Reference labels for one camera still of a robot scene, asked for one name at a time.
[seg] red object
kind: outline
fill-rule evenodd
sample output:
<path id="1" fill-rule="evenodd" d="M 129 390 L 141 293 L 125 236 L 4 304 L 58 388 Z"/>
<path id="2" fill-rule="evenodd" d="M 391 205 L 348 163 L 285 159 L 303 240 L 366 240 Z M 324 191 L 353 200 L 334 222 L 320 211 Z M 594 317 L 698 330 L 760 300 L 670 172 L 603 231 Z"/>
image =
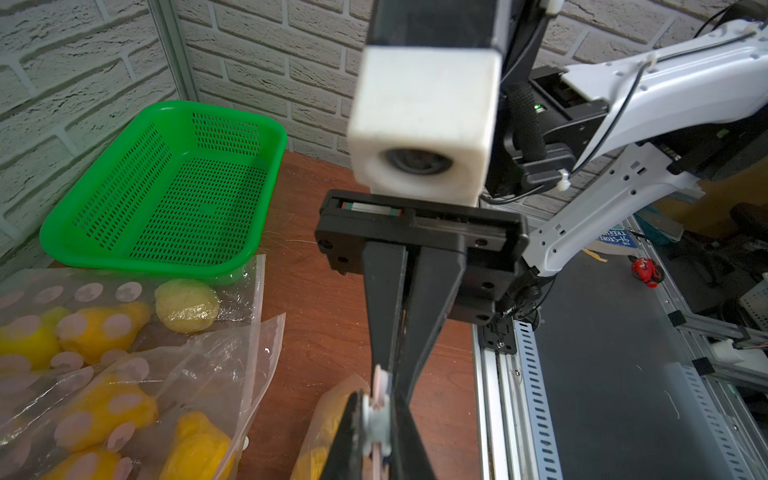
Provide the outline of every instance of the red object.
<path id="1" fill-rule="evenodd" d="M 630 255 L 629 260 L 632 262 L 632 275 L 650 288 L 656 288 L 666 278 L 664 270 L 650 258 Z"/>

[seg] green plastic basket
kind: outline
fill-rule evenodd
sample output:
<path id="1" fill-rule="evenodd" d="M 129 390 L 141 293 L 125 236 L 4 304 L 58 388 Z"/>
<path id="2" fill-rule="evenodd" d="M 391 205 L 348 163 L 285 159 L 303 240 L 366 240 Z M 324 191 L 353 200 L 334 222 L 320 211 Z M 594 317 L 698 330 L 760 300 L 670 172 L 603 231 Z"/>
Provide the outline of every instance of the green plastic basket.
<path id="1" fill-rule="evenodd" d="M 262 115 L 151 105 L 48 215 L 42 246 L 72 266 L 237 275 L 259 246 L 286 142 Z"/>

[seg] brick wall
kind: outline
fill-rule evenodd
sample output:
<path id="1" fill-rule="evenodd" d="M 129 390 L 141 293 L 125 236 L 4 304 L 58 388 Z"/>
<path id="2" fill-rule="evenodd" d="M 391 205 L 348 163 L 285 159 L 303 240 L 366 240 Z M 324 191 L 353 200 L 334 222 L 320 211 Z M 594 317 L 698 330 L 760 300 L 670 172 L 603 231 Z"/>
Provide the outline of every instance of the brick wall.
<path id="1" fill-rule="evenodd" d="M 537 65 L 602 62 L 692 38 L 730 0 L 568 0 Z M 176 0 L 201 101 L 269 115 L 292 151 L 349 166 L 346 137 L 372 0 Z M 611 161 L 565 192 L 532 196 L 555 212 Z"/>
<path id="2" fill-rule="evenodd" d="M 0 279 L 111 139 L 174 80 L 146 0 L 0 3 Z"/>

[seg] yellow toy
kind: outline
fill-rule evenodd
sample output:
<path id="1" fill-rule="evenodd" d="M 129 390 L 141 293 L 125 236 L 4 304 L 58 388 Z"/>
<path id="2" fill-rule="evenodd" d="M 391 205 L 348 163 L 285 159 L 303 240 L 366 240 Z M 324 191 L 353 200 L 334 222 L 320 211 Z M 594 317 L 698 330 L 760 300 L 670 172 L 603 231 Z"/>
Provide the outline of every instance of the yellow toy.
<path id="1" fill-rule="evenodd" d="M 174 332 L 200 332 L 219 316 L 219 296 L 198 280 L 163 283 L 154 291 L 154 301 L 157 318 Z"/>
<path id="2" fill-rule="evenodd" d="M 323 467 L 328 460 L 329 450 L 326 447 L 315 447 L 296 460 L 290 480 L 319 480 Z"/>
<path id="3" fill-rule="evenodd" d="M 68 456 L 40 480 L 125 480 L 132 468 L 130 458 L 96 448 Z"/>
<path id="4" fill-rule="evenodd" d="M 156 419 L 157 403 L 152 397 L 119 372 L 104 373 L 66 408 L 54 439 L 71 452 L 105 440 L 109 449 L 118 450 L 135 430 Z"/>
<path id="5" fill-rule="evenodd" d="M 106 352 L 128 350 L 151 315 L 149 306 L 142 302 L 84 308 L 61 319 L 56 333 L 64 350 L 93 365 Z"/>
<path id="6" fill-rule="evenodd" d="M 69 315 L 57 306 L 40 316 L 27 315 L 0 327 L 0 371 L 42 370 L 61 351 L 56 324 Z"/>
<path id="7" fill-rule="evenodd" d="M 182 415 L 160 480 L 211 480 L 229 445 L 227 434 L 202 412 Z M 227 462 L 221 478 L 229 477 L 233 458 Z"/>

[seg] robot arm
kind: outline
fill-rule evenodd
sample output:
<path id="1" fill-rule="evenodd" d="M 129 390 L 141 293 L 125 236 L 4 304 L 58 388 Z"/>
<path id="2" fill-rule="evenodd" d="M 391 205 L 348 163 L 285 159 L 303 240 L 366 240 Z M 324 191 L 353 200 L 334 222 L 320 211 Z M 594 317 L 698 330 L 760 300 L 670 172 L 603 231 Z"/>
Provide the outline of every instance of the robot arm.
<path id="1" fill-rule="evenodd" d="M 348 132 L 354 174 L 372 194 L 331 190 L 315 233 L 331 268 L 365 278 L 374 394 L 350 396 L 321 478 L 360 478 L 369 456 L 373 478 L 384 465 L 394 478 L 434 478 L 408 405 L 445 320 L 501 335 L 584 245 L 715 177 L 710 166 L 723 152 L 768 140 L 768 34 L 759 23 L 531 74 L 560 5 L 375 4 Z M 701 123 L 723 125 L 705 129 L 705 152 L 700 131 L 689 130 Z M 484 188 L 492 197 L 544 192 L 637 141 L 530 236 L 523 216 L 476 208 Z M 747 156 L 742 168 L 757 159 Z"/>

